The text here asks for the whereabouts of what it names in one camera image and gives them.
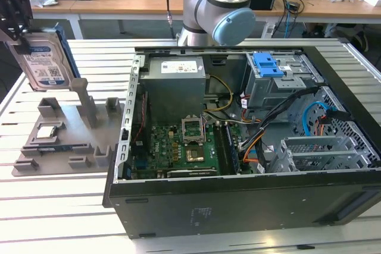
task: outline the motherboard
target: motherboard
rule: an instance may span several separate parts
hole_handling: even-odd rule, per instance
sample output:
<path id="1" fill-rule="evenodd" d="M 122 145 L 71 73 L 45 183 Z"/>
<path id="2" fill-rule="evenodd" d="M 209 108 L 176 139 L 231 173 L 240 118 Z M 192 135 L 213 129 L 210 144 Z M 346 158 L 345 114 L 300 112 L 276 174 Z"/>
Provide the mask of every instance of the motherboard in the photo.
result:
<path id="1" fill-rule="evenodd" d="M 225 150 L 221 140 L 231 142 L 234 150 Z M 202 137 L 200 142 L 188 142 L 184 138 Z M 148 156 L 136 157 L 132 173 L 135 179 L 193 177 L 222 175 L 221 159 L 236 152 L 242 141 L 241 129 L 237 124 L 218 126 L 216 123 L 152 126 Z"/>

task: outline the blue cable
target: blue cable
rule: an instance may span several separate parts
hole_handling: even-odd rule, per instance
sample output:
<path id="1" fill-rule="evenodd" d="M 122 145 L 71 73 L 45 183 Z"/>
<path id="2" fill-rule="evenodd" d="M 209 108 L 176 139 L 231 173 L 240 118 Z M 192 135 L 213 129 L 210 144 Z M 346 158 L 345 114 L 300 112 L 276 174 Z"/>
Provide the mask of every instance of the blue cable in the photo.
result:
<path id="1" fill-rule="evenodd" d="M 306 136 L 311 136 L 311 133 L 310 133 L 308 126 L 307 126 L 307 113 L 314 105 L 321 105 L 324 108 L 324 110 L 327 110 L 330 108 L 328 105 L 326 105 L 320 101 L 315 101 L 315 102 L 311 103 L 309 106 L 307 106 L 307 108 L 304 110 L 303 116 L 302 116 L 303 129 L 304 129 L 304 133 Z"/>
<path id="2" fill-rule="evenodd" d="M 290 5 L 288 4 L 288 2 L 287 2 L 287 10 L 288 10 L 288 13 L 287 13 L 287 17 L 286 17 L 286 31 L 285 31 L 284 38 L 287 38 L 288 25 L 289 25 L 289 22 L 290 22 Z"/>

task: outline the green circuit board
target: green circuit board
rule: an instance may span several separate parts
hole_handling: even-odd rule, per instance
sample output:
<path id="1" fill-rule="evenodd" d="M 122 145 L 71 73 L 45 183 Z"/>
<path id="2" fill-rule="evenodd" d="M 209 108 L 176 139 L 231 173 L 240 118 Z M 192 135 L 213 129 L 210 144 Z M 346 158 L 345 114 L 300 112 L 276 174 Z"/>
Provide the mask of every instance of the green circuit board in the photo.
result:
<path id="1" fill-rule="evenodd" d="M 242 137 L 239 126 L 232 125 L 230 130 L 232 139 L 236 143 L 240 142 Z M 187 126 L 186 135 L 200 135 L 198 126 Z M 217 171 L 217 175 L 220 175 L 211 124 L 205 125 L 205 137 L 206 140 L 201 145 L 197 143 L 186 145 L 183 143 L 181 125 L 153 126 L 148 160 L 135 162 L 138 178 L 156 178 L 158 171 L 193 170 L 195 168 L 211 168 Z"/>

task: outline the slotted aluminum surface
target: slotted aluminum surface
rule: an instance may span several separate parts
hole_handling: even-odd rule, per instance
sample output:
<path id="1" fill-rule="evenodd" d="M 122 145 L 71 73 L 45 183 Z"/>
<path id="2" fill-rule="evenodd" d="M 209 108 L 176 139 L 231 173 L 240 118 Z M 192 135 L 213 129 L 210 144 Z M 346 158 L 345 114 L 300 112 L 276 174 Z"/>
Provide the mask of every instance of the slotted aluminum surface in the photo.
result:
<path id="1" fill-rule="evenodd" d="M 173 46 L 172 40 L 70 41 L 79 71 L 89 81 L 97 102 L 118 96 L 124 101 L 135 46 Z M 353 68 L 366 68 L 333 39 L 248 40 L 252 46 L 316 46 L 342 72 L 350 88 L 371 86 L 377 80 Z M 365 97 L 368 94 L 356 93 Z M 207 236 L 169 237 L 131 241 L 113 209 L 101 205 L 106 173 L 12 177 L 18 158 L 38 117 L 43 97 L 55 96 L 61 105 L 79 104 L 68 90 L 32 92 L 23 76 L 0 106 L 0 253 L 299 253 L 296 245 L 315 246 L 311 253 L 380 253 L 381 204 L 344 226 L 297 228 Z M 367 101 L 377 115 L 381 105 Z"/>

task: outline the blue plastic clip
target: blue plastic clip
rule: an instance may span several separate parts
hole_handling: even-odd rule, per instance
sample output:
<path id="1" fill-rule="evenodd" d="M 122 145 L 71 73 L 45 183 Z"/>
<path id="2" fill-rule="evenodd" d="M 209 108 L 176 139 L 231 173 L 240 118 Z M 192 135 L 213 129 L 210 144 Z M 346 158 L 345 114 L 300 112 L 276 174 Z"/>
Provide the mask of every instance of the blue plastic clip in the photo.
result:
<path id="1" fill-rule="evenodd" d="M 253 60 L 260 71 L 261 77 L 283 77 L 285 75 L 269 53 L 255 53 L 253 54 Z"/>

